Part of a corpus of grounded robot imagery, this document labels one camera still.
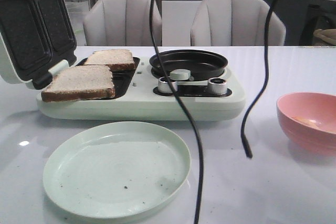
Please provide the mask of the white bread slice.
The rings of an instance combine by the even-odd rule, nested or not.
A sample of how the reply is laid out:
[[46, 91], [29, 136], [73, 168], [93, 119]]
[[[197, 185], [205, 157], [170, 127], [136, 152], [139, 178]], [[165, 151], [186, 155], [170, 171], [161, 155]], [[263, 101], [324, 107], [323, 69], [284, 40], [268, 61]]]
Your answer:
[[41, 92], [44, 102], [94, 100], [115, 97], [113, 74], [104, 65], [68, 68], [53, 78]]
[[128, 49], [95, 51], [86, 59], [83, 65], [105, 65], [108, 66], [111, 71], [135, 69], [132, 52]]

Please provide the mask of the mint green sandwich maker lid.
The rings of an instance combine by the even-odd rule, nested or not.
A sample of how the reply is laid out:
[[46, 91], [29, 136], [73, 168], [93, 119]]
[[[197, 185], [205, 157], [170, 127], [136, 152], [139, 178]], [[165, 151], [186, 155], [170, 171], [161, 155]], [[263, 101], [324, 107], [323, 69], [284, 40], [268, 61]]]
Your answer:
[[1, 77], [40, 90], [77, 58], [64, 0], [1, 0]]

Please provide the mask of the pink bowl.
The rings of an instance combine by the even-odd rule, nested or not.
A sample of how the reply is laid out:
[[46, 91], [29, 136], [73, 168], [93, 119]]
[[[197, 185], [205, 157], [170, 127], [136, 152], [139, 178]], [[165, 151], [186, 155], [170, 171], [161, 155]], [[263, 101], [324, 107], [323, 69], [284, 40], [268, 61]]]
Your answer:
[[313, 153], [335, 156], [335, 95], [288, 93], [276, 106], [280, 127], [291, 141]]

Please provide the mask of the orange shrimp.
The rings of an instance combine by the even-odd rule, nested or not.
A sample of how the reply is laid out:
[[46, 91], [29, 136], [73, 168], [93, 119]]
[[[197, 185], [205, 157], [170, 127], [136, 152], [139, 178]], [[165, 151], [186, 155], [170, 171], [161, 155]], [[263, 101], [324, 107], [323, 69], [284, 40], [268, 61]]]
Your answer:
[[308, 118], [304, 118], [304, 117], [301, 117], [301, 116], [293, 116], [292, 117], [293, 120], [301, 123], [301, 124], [304, 124], [306, 126], [309, 126], [313, 129], [317, 129], [317, 130], [320, 130], [320, 123], [317, 122], [316, 120], [313, 120], [313, 119], [308, 119]]

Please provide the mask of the mint green breakfast maker base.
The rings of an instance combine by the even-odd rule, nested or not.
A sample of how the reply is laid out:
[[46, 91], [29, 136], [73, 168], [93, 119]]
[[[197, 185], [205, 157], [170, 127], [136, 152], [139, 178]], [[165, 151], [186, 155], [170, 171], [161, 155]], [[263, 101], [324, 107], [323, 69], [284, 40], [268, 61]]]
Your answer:
[[[37, 95], [39, 110], [57, 119], [186, 121], [187, 117], [173, 96], [154, 92], [158, 80], [152, 75], [149, 58], [136, 57], [134, 61], [134, 72], [113, 74], [114, 99], [43, 102]], [[181, 97], [194, 120], [230, 120], [243, 110], [245, 92], [228, 67], [221, 78], [226, 80], [226, 95], [210, 97], [205, 93], [202, 97]]]

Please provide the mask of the left grey upholstered chair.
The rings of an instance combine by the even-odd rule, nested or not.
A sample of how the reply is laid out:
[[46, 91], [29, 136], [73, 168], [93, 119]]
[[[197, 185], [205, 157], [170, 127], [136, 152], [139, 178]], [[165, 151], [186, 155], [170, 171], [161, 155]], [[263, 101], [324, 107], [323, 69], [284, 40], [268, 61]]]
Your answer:
[[151, 46], [151, 0], [98, 0], [85, 16], [88, 46]]

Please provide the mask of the grey upholstered chair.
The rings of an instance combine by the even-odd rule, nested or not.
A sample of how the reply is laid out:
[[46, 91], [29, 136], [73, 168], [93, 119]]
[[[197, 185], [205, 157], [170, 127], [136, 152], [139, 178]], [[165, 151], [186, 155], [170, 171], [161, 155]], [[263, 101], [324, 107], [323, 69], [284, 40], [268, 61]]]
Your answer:
[[98, 0], [85, 16], [88, 46], [151, 46], [151, 0]]
[[191, 45], [262, 46], [268, 11], [263, 0], [203, 0], [191, 26]]

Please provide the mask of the white refrigerator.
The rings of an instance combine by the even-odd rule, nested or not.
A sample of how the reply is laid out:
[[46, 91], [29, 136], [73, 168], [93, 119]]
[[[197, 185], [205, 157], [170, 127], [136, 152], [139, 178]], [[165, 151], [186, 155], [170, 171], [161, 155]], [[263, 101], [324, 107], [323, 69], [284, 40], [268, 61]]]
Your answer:
[[162, 45], [189, 46], [191, 26], [203, 0], [162, 0]]

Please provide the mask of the right grey upholstered chair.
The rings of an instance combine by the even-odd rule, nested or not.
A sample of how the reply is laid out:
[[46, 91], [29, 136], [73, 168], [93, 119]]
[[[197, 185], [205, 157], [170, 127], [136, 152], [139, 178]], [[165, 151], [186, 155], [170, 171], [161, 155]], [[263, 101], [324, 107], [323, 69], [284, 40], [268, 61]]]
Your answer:
[[268, 11], [263, 0], [203, 0], [191, 26], [191, 45], [262, 46]]

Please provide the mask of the black round frying pan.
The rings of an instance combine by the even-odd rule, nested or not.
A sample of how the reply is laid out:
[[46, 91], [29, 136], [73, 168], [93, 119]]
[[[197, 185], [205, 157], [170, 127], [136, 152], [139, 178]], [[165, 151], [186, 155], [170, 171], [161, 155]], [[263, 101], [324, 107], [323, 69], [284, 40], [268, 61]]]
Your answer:
[[149, 60], [152, 72], [156, 77], [164, 75], [160, 62], [168, 75], [176, 69], [186, 69], [191, 72], [194, 81], [203, 81], [221, 76], [228, 60], [215, 52], [196, 49], [177, 49], [152, 56]]

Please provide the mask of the left silver control knob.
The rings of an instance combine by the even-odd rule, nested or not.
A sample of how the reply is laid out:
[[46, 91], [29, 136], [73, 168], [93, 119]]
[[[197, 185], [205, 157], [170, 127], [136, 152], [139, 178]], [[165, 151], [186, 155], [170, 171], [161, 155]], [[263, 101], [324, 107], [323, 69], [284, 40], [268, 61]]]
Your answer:
[[170, 78], [166, 77], [160, 77], [158, 79], [158, 92], [162, 94], [172, 94], [173, 91], [178, 90], [178, 84], [177, 81], [172, 80]]

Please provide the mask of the silver control knob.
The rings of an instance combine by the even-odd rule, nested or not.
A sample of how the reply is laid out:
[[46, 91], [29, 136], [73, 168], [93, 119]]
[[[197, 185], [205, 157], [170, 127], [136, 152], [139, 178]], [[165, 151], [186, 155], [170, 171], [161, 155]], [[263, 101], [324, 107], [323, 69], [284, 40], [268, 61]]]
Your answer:
[[223, 78], [210, 78], [207, 81], [207, 92], [213, 95], [225, 95], [227, 82]]
[[173, 91], [178, 90], [178, 84], [177, 81], [172, 80], [170, 78], [166, 77], [160, 77], [158, 79], [158, 92], [162, 94], [172, 94]]

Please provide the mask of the right silver control knob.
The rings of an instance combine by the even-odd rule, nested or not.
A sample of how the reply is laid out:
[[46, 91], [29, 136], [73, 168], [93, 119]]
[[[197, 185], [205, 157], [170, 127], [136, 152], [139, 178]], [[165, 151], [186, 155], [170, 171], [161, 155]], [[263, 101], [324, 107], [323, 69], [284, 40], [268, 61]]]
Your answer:
[[227, 82], [223, 78], [210, 78], [207, 81], [207, 92], [213, 95], [225, 95]]

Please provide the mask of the mint green round plate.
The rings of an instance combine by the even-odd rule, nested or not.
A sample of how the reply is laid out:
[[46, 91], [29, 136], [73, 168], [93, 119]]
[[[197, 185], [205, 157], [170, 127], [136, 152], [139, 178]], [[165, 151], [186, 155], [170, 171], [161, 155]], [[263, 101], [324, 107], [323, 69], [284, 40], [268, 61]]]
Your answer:
[[171, 130], [114, 122], [62, 143], [45, 165], [43, 187], [66, 212], [95, 223], [124, 223], [170, 203], [190, 166], [187, 145]]

